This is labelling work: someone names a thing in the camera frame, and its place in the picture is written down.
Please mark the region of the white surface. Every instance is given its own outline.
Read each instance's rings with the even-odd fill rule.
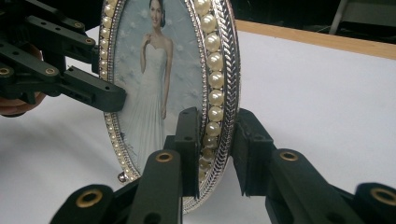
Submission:
[[[362,182],[396,188],[396,61],[243,32],[239,40],[241,107],[277,147],[302,152],[349,192]],[[0,124],[0,223],[48,223],[76,189],[120,188],[100,111],[47,97]],[[264,198],[240,195],[229,163],[215,192],[184,223],[270,223]]]

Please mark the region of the woman's hair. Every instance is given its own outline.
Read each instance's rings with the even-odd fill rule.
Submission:
[[[163,7],[163,0],[157,0],[160,3],[161,10],[163,11],[163,16],[161,17],[161,27],[165,26],[165,8]],[[152,0],[149,0],[148,7],[151,7]]]

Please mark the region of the wooden edge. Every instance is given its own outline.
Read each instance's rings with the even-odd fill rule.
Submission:
[[[257,35],[269,35],[331,49],[341,49],[396,60],[396,45],[391,44],[325,35],[250,21],[236,21],[236,29]]]

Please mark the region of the woman's arm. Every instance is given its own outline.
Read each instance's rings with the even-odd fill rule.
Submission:
[[[163,83],[163,107],[162,107],[163,119],[166,118],[166,103],[168,101],[169,83],[171,79],[171,69],[172,69],[172,60],[173,60],[173,42],[171,39],[166,39],[165,49],[166,49],[167,57],[166,57],[165,78]]]
[[[140,46],[140,70],[145,73],[146,70],[146,45],[149,43],[151,36],[143,35],[142,44]]]

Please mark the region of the woman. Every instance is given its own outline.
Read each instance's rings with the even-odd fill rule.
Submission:
[[[145,34],[140,48],[142,78],[133,102],[129,130],[126,138],[134,165],[141,174],[149,155],[161,148],[164,142],[163,120],[169,92],[173,58],[173,42],[163,35],[165,26],[163,0],[150,0],[149,12],[152,32]]]

